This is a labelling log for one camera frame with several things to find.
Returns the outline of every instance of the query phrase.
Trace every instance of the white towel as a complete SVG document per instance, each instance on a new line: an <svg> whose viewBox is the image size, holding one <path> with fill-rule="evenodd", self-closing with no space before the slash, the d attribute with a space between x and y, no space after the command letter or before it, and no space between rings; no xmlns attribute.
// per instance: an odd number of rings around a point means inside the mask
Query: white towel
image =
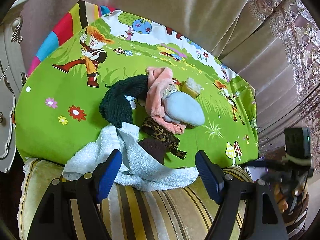
<svg viewBox="0 0 320 240"><path fill-rule="evenodd" d="M69 180L78 179L104 162L113 149L119 149L122 152L123 169L120 168L116 176L115 182L118 184L130 185L141 191L154 191L186 187L196 180L199 173L195 167L165 167L137 143L138 139L139 127L133 124L124 122L122 128L108 125L102 129L96 143L87 144L68 161L62 175ZM94 160L88 160L88 156L92 156Z"/></svg>

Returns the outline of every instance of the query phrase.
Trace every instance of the leopard print ribbon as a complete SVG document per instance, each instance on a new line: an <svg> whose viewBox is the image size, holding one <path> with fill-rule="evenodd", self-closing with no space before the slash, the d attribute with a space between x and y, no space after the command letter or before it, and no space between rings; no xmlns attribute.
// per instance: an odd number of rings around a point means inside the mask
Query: leopard print ribbon
<svg viewBox="0 0 320 240"><path fill-rule="evenodd" d="M148 116L144 119L141 130L152 138L163 142L167 151L170 151L174 156L177 156L182 160L186 157L187 152L178 150L180 140L172 133L165 130L151 117Z"/></svg>

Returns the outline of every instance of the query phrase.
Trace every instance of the orange hair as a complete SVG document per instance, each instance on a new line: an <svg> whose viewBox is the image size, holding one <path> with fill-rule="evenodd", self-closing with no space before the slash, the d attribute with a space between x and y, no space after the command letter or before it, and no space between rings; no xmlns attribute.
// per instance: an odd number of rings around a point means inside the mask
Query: orange hair
<svg viewBox="0 0 320 240"><path fill-rule="evenodd" d="M218 80L215 80L214 81L215 82L215 84L216 84L216 86L218 87L218 88L226 88L227 89L227 86L225 85L225 84L222 84L220 81L218 81Z"/></svg>
<svg viewBox="0 0 320 240"><path fill-rule="evenodd" d="M112 44L113 40L107 39L96 27L94 26L88 26L87 27L88 34L95 37L98 41L102 41L106 44Z"/></svg>

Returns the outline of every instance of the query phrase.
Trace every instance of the lace curtain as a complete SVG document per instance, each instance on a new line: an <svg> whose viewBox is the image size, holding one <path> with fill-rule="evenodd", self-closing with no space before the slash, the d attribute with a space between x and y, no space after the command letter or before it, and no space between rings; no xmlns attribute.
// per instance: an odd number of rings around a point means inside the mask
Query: lace curtain
<svg viewBox="0 0 320 240"><path fill-rule="evenodd" d="M78 0L30 0L21 43L25 65ZM256 90L259 150L284 144L286 127L308 125L319 169L320 34L300 0L87 0L169 26L219 58Z"/></svg>

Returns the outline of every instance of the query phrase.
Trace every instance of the blue gripper pad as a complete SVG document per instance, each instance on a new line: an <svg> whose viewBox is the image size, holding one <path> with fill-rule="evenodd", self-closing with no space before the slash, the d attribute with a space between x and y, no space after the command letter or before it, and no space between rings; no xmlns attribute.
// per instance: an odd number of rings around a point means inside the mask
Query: blue gripper pad
<svg viewBox="0 0 320 240"><path fill-rule="evenodd" d="M108 166L106 167L99 181L99 192L97 194L98 203L108 197L112 184L115 181L117 173L120 169L121 163L121 152L119 150L113 150L105 162L105 164L108 164Z"/></svg>
<svg viewBox="0 0 320 240"><path fill-rule="evenodd" d="M213 164L204 151L196 153L196 167L209 197L218 205L223 202L224 173L217 164Z"/></svg>

